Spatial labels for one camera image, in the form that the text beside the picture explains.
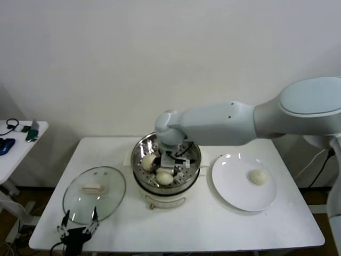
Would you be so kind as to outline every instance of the cable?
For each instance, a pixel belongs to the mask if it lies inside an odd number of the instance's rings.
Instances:
[[[311,188],[311,186],[315,183],[315,181],[318,179],[318,177],[319,177],[320,174],[322,173],[322,171],[323,171],[323,169],[324,169],[326,163],[328,162],[328,160],[329,160],[332,156],[334,156],[334,155],[335,155],[335,151],[334,151],[333,149],[330,149],[330,150],[328,151],[327,158],[326,158],[325,162],[323,163],[320,172],[319,172],[318,175],[315,177],[315,179],[313,180],[313,182],[311,182],[311,184],[309,185],[308,188]]]
[[[301,174],[315,161],[315,159],[321,155],[324,151],[326,151],[325,149],[318,152],[313,159],[294,177],[294,179],[297,179],[299,176],[301,176]]]
[[[34,213],[36,213],[37,211],[39,211],[42,208],[45,208],[47,206],[47,204],[44,204],[42,206],[39,206],[37,209],[35,209],[34,211],[31,212],[31,215],[33,215]]]
[[[7,245],[7,247],[9,248],[3,255],[8,255],[9,252],[12,252],[12,256],[14,256],[14,251],[12,249],[12,246],[10,246],[8,243],[6,242],[3,242],[0,244],[0,247],[3,246],[3,245]]]
[[[184,152],[181,152],[179,155],[175,154],[175,157],[179,157],[179,156],[182,156],[183,154],[185,154],[193,146],[193,144],[194,144],[194,142],[191,142]]]
[[[56,246],[61,245],[61,244],[63,244],[63,242],[56,243],[55,245],[53,245],[53,246],[51,247],[51,249],[50,249],[50,256],[52,256],[53,249],[54,249]]]
[[[9,124],[9,121],[16,121],[17,124],[16,125]],[[9,134],[10,132],[14,131],[15,128],[17,128],[17,126],[19,125],[19,121],[17,119],[15,119],[15,118],[10,118],[10,119],[6,120],[6,124],[7,124],[7,128],[8,127],[11,127],[11,128],[10,128],[10,130],[8,132],[0,134],[0,136],[4,136],[4,135]]]

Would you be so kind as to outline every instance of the glass lid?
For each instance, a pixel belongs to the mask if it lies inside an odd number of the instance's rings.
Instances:
[[[75,178],[63,198],[64,213],[70,210],[70,220],[89,224],[96,206],[98,221],[110,216],[121,203],[126,181],[113,167],[95,167]]]

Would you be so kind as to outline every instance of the table leg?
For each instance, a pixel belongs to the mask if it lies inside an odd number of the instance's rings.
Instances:
[[[19,220],[22,225],[36,226],[39,220],[39,217],[33,217],[29,212],[33,209],[35,202],[29,201],[26,207],[22,207],[16,202],[12,201],[9,197],[7,197],[3,192],[0,191],[0,205],[10,212],[12,215],[18,218],[14,227],[8,234],[6,238],[6,242],[12,243],[17,236],[18,233],[18,225]]]
[[[8,212],[16,216],[22,221],[30,221],[32,216],[28,214],[23,207],[8,198],[3,192],[0,191],[0,204]]]
[[[20,190],[8,179],[2,184],[2,186],[7,189],[11,196],[19,196]]]

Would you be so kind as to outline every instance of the floor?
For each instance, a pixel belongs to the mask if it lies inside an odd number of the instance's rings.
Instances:
[[[48,200],[50,199],[53,189],[29,189],[29,188],[20,188],[21,194],[19,196],[14,197],[19,203],[22,205],[25,205],[29,200],[35,200],[37,202],[35,209],[37,211],[34,213],[34,215],[41,215],[44,209],[44,205],[47,204]],[[324,204],[327,200],[327,194],[324,192],[304,192],[303,196],[307,202],[307,204]],[[288,256],[301,256],[301,255],[328,255],[328,256],[337,256],[337,251],[335,248],[334,240],[331,234],[331,230],[328,223],[328,218],[326,214],[315,214],[314,215],[317,223],[319,224],[324,237],[326,238],[326,243],[324,246],[321,247],[314,247],[314,248],[304,248],[304,249],[295,249],[291,251],[262,251],[259,252],[260,255],[283,255],[284,252],[286,252],[285,255]],[[12,226],[14,225],[16,219],[11,214],[7,213],[6,211],[2,211],[0,213],[0,244],[5,241],[7,234],[11,230]],[[34,253],[36,256],[44,256],[49,255],[46,251],[34,251],[31,250],[28,246],[25,247],[25,239],[23,240],[23,243],[18,243],[18,246],[13,245],[13,252],[14,255],[18,256],[29,256]],[[0,247],[0,256],[6,256],[8,252],[8,247],[6,245],[2,245]],[[252,256],[254,255],[253,252],[223,252],[223,253],[193,253],[191,256],[228,256],[228,255],[238,255],[238,256]],[[53,255],[60,255],[58,252],[54,252]],[[129,254],[116,254],[116,256],[128,256]],[[172,256],[186,256],[188,254],[176,254]]]

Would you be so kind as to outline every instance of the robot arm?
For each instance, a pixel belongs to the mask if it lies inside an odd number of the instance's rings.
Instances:
[[[341,166],[341,78],[319,77],[285,88],[273,100],[257,106],[239,102],[218,103],[167,111],[155,124],[162,151],[175,153],[184,141],[202,146],[239,146],[256,138],[284,134],[310,135],[309,142],[333,147]],[[335,242],[341,255],[341,177],[327,203]]]

